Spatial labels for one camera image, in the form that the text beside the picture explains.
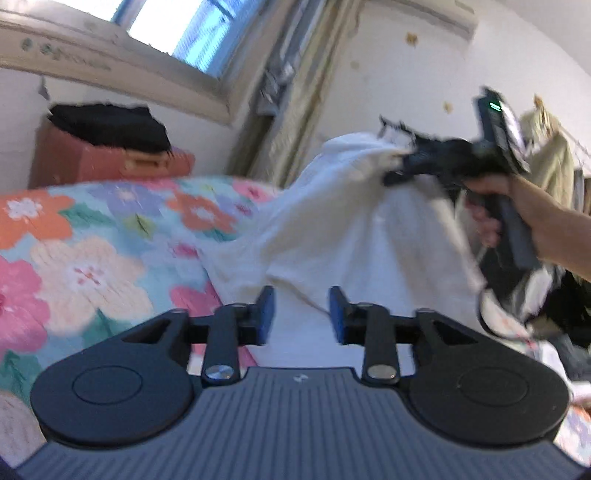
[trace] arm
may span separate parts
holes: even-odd
[[[561,210],[544,230],[544,260],[591,281],[591,216]]]
[[[509,196],[531,227],[538,256],[591,281],[591,216],[563,209],[550,195],[522,177],[491,175],[465,183],[476,193]],[[482,242],[490,247],[498,245],[501,224],[491,219],[484,208],[467,207],[478,223]]]

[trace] floral bedspread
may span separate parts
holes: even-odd
[[[0,197],[0,456],[44,442],[29,394],[49,365],[175,307],[220,305],[197,239],[235,239],[277,193],[230,177],[89,183]],[[198,373],[203,348],[189,371]],[[254,364],[246,349],[241,364]],[[591,418],[571,408],[556,444],[591,463]]]

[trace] ribbed gray plate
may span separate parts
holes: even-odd
[[[469,449],[423,427],[392,390],[349,369],[251,368],[206,390],[173,429],[141,445],[82,451],[49,443],[25,480],[574,480],[583,468],[550,442]]]

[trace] orange flower pattern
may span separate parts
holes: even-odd
[[[14,247],[26,233],[37,240],[70,238],[72,227],[59,211],[72,205],[73,199],[44,190],[1,196],[0,250]]]
[[[170,209],[181,213],[181,220],[190,230],[206,231],[220,230],[224,233],[234,233],[236,219],[221,211],[218,206],[205,197],[194,197],[185,193],[175,193],[175,198],[169,200]]]

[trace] white wall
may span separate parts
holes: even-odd
[[[591,147],[591,77],[515,13],[493,0],[480,3],[482,22],[467,42],[369,1],[340,61],[309,157],[327,138],[378,132],[379,114],[426,133],[474,138],[479,127],[472,98],[482,85],[502,92],[517,113],[531,110],[534,94],[541,95],[562,124]],[[406,43],[408,32],[418,35],[416,47]],[[450,115],[444,102],[453,105]]]
[[[35,149],[35,131],[47,114],[48,102],[39,94],[41,76],[0,69],[0,194],[24,189]],[[248,112],[248,103],[234,125],[225,127],[152,102],[80,83],[48,78],[51,102],[112,102],[148,104],[167,129],[175,147],[192,152],[194,175],[223,174]]]

